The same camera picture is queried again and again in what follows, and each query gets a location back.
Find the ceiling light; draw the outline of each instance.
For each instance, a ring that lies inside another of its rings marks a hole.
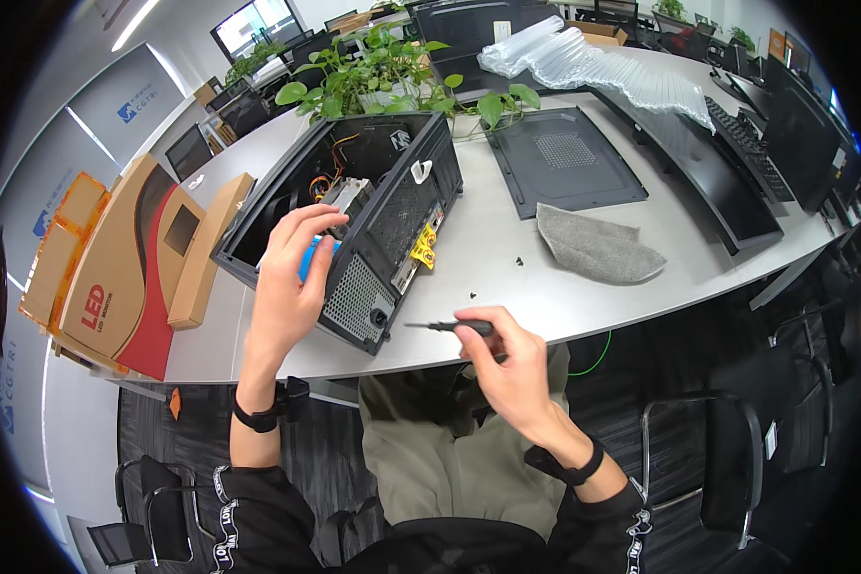
[[[145,17],[149,14],[149,11],[153,9],[153,6],[156,6],[160,0],[147,0],[147,4],[143,5],[139,10],[137,15],[131,20],[127,26],[125,27],[125,31],[121,33],[121,36],[118,37],[118,40],[115,41],[115,45],[112,46],[112,52],[117,52],[121,50],[121,47],[125,45],[125,42],[128,38],[131,37],[131,34],[134,33],[134,30],[140,26],[140,22],[143,21]]]

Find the hand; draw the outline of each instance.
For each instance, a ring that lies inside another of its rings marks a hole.
[[[455,333],[475,365],[488,404],[530,442],[544,447],[559,424],[556,405],[548,395],[545,340],[517,325],[504,307],[464,309],[454,315],[494,325],[495,333],[487,339],[464,326],[456,327]],[[494,353],[506,353],[507,360],[498,364]]]
[[[273,366],[276,372],[290,349],[316,326],[325,298],[333,238],[322,238],[305,284],[298,275],[300,263],[313,236],[347,220],[337,207],[317,203],[291,211],[272,230],[259,269],[252,326],[246,335],[247,362],[251,358],[269,369]]]

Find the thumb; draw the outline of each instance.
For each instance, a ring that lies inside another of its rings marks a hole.
[[[459,325],[453,332],[459,337],[459,341],[463,344],[463,350],[469,354],[472,364],[475,365],[475,371],[480,376],[493,375],[496,369],[500,368],[497,361],[494,361],[487,342],[478,334],[478,331],[471,327]]]
[[[331,257],[335,248],[335,240],[332,236],[326,235],[323,237],[319,245],[313,251],[312,259],[309,262],[309,274],[307,281],[303,285],[303,294],[307,298],[322,301],[325,298],[325,282],[329,277],[329,268],[331,267]]]

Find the black keyboard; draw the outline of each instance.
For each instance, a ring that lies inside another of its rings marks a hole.
[[[765,144],[759,142],[756,126],[746,114],[741,110],[738,116],[731,116],[707,96],[705,103],[714,128],[734,149],[766,197],[772,201],[793,201],[791,190],[769,160]]]

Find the forearm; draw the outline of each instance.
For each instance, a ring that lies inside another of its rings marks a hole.
[[[564,468],[580,468],[593,456],[593,441],[583,430],[577,428],[560,405],[554,407],[553,417],[541,429],[531,433],[531,441],[549,451]],[[574,487],[581,502],[593,503],[607,500],[621,492],[628,484],[628,477],[621,471],[612,457],[605,453],[602,463],[584,484]]]
[[[243,412],[264,412],[275,404],[276,374],[284,355],[261,356],[247,340],[236,387],[236,401]],[[265,468],[281,461],[281,427],[255,432],[234,414],[230,420],[230,462],[234,466]]]

